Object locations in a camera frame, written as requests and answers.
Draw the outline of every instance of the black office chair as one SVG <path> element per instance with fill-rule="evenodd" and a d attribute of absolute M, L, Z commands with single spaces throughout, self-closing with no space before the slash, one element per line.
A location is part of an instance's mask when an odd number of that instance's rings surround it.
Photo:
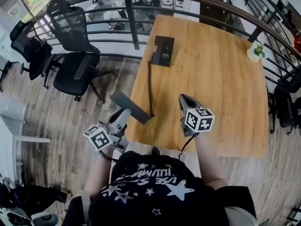
<path fill-rule="evenodd" d="M 47 8 L 47 14 L 53 26 L 51 32 L 63 48 L 78 52 L 66 54 L 62 67 L 55 77 L 54 87 L 75 96 L 74 100 L 80 101 L 90 85 L 101 104 L 105 103 L 92 80 L 109 73 L 115 76 L 117 74 L 113 70 L 101 72 L 96 69 L 100 51 L 89 43 L 85 11 L 81 7 L 71 7 L 66 0 L 52 0 Z"/>
<path fill-rule="evenodd" d="M 20 73 L 23 71 L 29 73 L 29 78 L 34 80 L 39 75 L 44 79 L 44 87 L 46 85 L 48 73 L 52 66 L 60 67 L 60 64 L 54 61 L 54 55 L 51 55 L 52 47 L 47 44 L 46 40 L 40 40 L 39 37 L 31 38 L 30 34 L 36 35 L 34 30 L 35 23 L 25 24 L 19 21 L 10 33 L 11 48 L 21 54 L 24 59 L 30 63 L 29 69 L 21 65 Z"/>
<path fill-rule="evenodd" d="M 290 93 L 296 93 L 301 87 L 301 70 L 299 70 L 293 78 L 285 83 L 282 82 L 275 87 L 274 97 L 270 96 L 272 104 L 270 106 L 270 114 L 273 115 L 272 134 L 275 131 L 275 115 L 279 118 L 280 126 L 283 128 L 291 126 L 291 130 L 287 133 L 291 134 L 293 127 L 301 125 L 301 115 L 298 110 L 301 109 L 301 97 L 297 98 L 293 103 Z"/>

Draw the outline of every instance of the star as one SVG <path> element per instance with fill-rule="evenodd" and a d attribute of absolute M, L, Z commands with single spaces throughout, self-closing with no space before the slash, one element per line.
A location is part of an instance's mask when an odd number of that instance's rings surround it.
<path fill-rule="evenodd" d="M 160 213 L 160 209 L 153 209 L 152 213 L 154 213 L 155 215 L 159 215 Z"/>
<path fill-rule="evenodd" d="M 111 196 L 112 192 L 114 192 L 116 190 L 121 190 L 120 188 L 118 188 L 118 185 L 117 186 L 109 185 L 109 188 L 107 190 L 102 191 L 102 193 L 108 192 L 109 196 Z"/>
<path fill-rule="evenodd" d="M 138 170 L 140 170 L 140 169 L 145 169 L 148 166 L 148 164 L 142 163 L 142 164 L 138 164 L 138 166 L 139 166 Z"/>
<path fill-rule="evenodd" d="M 149 196 L 151 196 L 152 194 L 154 194 L 155 192 L 151 189 L 146 189 L 146 193 L 145 194 L 148 194 Z"/>
<path fill-rule="evenodd" d="M 116 196 L 115 201 L 121 199 L 124 203 L 127 203 L 127 199 L 133 199 L 132 197 L 128 196 L 128 192 L 122 194 L 121 192 L 116 192 L 118 196 Z"/>
<path fill-rule="evenodd" d="M 184 201 L 185 194 L 194 192 L 194 189 L 186 188 L 185 184 L 186 180 L 182 180 L 177 186 L 166 183 L 165 185 L 171 190 L 168 196 L 176 195 L 181 201 Z"/>

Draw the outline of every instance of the black t-shirt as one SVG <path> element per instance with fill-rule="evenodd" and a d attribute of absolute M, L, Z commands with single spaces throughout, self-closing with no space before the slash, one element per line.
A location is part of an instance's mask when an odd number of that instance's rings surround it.
<path fill-rule="evenodd" d="M 111 181 L 91 202 L 92 225 L 107 221 L 149 224 L 163 220 L 228 226 L 226 207 L 239 208 L 256 217 L 247 187 L 214 190 L 194 177 L 183 162 L 169 156 L 127 152 L 114 166 Z M 83 223 L 82 201 L 77 197 L 70 203 L 63 226 Z"/>

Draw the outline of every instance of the white cube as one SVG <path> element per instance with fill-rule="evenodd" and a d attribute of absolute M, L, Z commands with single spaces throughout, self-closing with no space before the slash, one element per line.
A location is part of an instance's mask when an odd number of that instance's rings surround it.
<path fill-rule="evenodd" d="M 105 129 L 96 125 L 90 126 L 83 133 L 83 136 L 96 151 L 100 151 L 113 143 Z"/>
<path fill-rule="evenodd" d="M 214 114 L 208 108 L 188 109 L 185 125 L 194 132 L 210 131 L 213 126 Z"/>

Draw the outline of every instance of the shoe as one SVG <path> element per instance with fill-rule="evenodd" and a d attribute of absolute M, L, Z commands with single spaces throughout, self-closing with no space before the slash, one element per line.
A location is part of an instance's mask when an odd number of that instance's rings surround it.
<path fill-rule="evenodd" d="M 151 155 L 156 155 L 156 156 L 160 156 L 162 153 L 161 153 L 161 150 L 159 147 L 157 146 L 153 146 L 151 151 L 150 151 L 150 154 Z"/>

